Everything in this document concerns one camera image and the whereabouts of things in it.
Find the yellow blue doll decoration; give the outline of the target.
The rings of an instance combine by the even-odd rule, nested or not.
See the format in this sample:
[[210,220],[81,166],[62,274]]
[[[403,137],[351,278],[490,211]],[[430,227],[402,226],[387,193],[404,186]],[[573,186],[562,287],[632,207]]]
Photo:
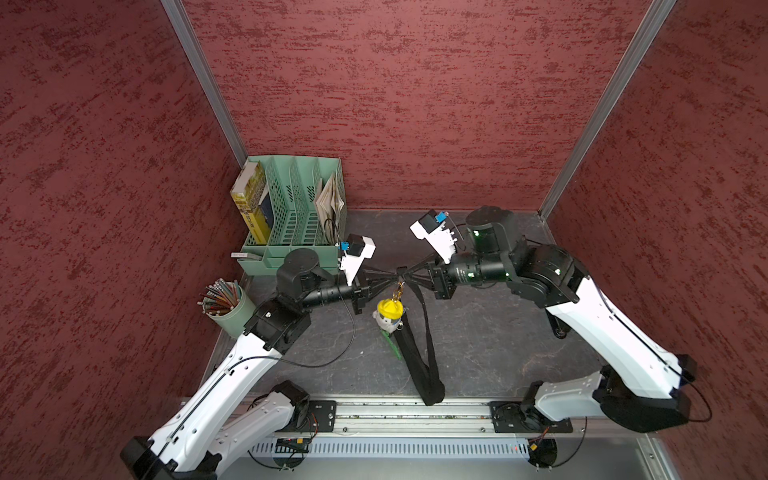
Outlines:
[[403,356],[395,339],[395,334],[403,329],[402,317],[405,308],[402,302],[396,298],[389,298],[378,302],[376,310],[372,313],[382,336],[398,360]]

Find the black corduroy bag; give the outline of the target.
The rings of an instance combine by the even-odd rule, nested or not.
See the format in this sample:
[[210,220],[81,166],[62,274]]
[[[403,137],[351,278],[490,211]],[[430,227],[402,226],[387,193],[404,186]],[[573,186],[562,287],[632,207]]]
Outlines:
[[[400,277],[399,281],[402,279],[415,279],[415,277],[414,275],[408,275],[405,278]],[[425,406],[433,406],[441,403],[445,399],[445,385],[440,378],[439,366],[430,328],[429,314],[424,295],[421,290],[414,291],[411,289],[411,291],[415,295],[422,309],[427,358],[422,358],[422,349],[416,342],[402,298],[400,301],[405,308],[405,313],[402,317],[404,326],[401,331],[395,334],[395,339],[408,368],[411,380],[422,402]]]

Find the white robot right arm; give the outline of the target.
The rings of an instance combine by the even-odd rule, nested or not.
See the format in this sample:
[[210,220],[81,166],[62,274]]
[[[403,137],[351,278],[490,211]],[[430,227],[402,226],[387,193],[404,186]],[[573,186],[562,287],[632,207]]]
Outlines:
[[467,249],[458,251],[448,214],[430,210],[410,230],[434,253],[401,271],[414,290],[449,299],[460,285],[505,283],[510,292],[544,310],[553,334],[576,332],[604,360],[600,370],[570,381],[537,381],[512,408],[521,428],[544,432],[571,417],[607,418],[639,433],[692,422],[684,393],[696,362],[673,354],[646,335],[563,248],[527,239],[508,210],[483,206],[465,220]]

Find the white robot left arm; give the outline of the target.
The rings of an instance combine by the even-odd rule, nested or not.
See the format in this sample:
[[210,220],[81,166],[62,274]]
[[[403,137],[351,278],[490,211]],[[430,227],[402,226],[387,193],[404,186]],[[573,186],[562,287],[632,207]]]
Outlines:
[[397,279],[360,268],[358,257],[346,261],[352,276],[339,280],[311,249],[287,255],[275,275],[275,295],[256,308],[222,364],[162,427],[123,448],[120,457],[133,478],[216,479],[261,439],[306,422],[309,396],[290,381],[236,420],[230,417],[309,327],[312,308],[341,301],[360,309]]

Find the papers and brown folder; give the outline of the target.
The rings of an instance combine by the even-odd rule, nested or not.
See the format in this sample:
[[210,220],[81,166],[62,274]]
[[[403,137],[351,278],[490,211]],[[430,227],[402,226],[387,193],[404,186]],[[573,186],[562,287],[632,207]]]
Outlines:
[[314,205],[318,216],[319,227],[325,242],[337,244],[340,241],[340,214],[345,203],[338,187],[338,178],[332,174],[323,183],[319,182],[319,191],[315,196]]

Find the green plastic file organizer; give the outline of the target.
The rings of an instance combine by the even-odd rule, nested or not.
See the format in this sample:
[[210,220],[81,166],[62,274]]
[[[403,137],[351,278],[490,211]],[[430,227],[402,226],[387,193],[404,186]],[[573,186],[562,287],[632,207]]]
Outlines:
[[249,164],[258,164],[266,175],[272,206],[273,227],[266,242],[251,235],[241,247],[247,258],[238,263],[253,277],[272,277],[293,250],[309,248],[319,257],[320,267],[339,271],[338,248],[327,240],[325,227],[315,208],[315,197],[334,181],[342,200],[346,199],[341,160],[338,158],[263,155],[250,156]]

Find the white ruler stick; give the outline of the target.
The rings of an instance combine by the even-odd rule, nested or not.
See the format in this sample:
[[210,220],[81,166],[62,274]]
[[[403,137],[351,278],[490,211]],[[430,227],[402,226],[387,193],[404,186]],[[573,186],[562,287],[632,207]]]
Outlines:
[[230,257],[233,259],[249,259],[249,260],[262,260],[261,255],[250,252],[231,252]]

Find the green pencil cup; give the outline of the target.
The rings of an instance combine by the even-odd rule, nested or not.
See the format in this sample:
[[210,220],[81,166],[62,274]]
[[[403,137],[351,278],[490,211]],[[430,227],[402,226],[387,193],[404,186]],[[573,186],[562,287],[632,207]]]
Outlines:
[[251,319],[256,310],[253,301],[247,296],[241,285],[240,287],[242,289],[243,299],[231,313],[223,316],[209,316],[205,314],[233,339],[237,339],[244,333],[246,323]]

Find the pencils bundle in cup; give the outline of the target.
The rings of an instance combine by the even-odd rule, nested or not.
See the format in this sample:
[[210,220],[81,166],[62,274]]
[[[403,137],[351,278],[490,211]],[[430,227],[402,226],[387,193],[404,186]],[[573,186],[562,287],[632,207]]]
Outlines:
[[231,313],[242,299],[242,289],[237,281],[230,282],[219,278],[205,287],[198,305],[206,315],[223,316]]

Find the yellow book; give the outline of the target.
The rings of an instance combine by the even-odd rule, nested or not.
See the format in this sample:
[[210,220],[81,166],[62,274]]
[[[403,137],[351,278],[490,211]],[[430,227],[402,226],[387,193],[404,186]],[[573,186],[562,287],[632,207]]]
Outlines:
[[266,186],[266,175],[260,163],[247,161],[230,190],[231,198],[257,245],[266,245],[271,235],[260,207]]

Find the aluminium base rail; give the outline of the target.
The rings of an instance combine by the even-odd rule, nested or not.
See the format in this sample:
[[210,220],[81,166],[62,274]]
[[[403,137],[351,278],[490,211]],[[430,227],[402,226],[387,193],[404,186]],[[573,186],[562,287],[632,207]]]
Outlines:
[[448,397],[425,405],[414,396],[319,395],[301,432],[335,437],[536,438],[511,415],[511,399]]

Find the aluminium corner post left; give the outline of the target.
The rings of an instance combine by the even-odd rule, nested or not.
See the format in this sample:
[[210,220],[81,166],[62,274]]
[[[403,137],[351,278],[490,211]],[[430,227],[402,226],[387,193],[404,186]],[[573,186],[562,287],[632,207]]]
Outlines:
[[233,157],[237,164],[242,167],[248,157],[245,143],[216,82],[184,3],[180,0],[161,0],[161,4],[227,140]]

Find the aluminium corner post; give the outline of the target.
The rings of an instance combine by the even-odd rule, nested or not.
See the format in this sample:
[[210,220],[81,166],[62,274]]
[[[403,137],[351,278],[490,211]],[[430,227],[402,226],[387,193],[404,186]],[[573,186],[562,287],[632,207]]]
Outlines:
[[248,157],[245,143],[216,82],[184,3],[180,0],[161,0],[161,4],[227,140],[233,157],[237,164],[242,167]]
[[650,2],[581,135],[538,210],[543,223],[548,222],[676,3],[676,0]]

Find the aluminium corner post right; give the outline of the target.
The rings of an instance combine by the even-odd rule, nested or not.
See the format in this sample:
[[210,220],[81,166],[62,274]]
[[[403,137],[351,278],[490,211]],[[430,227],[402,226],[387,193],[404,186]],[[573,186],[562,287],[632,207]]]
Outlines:
[[543,223],[548,222],[676,3],[676,0],[650,2],[581,135],[538,210]]

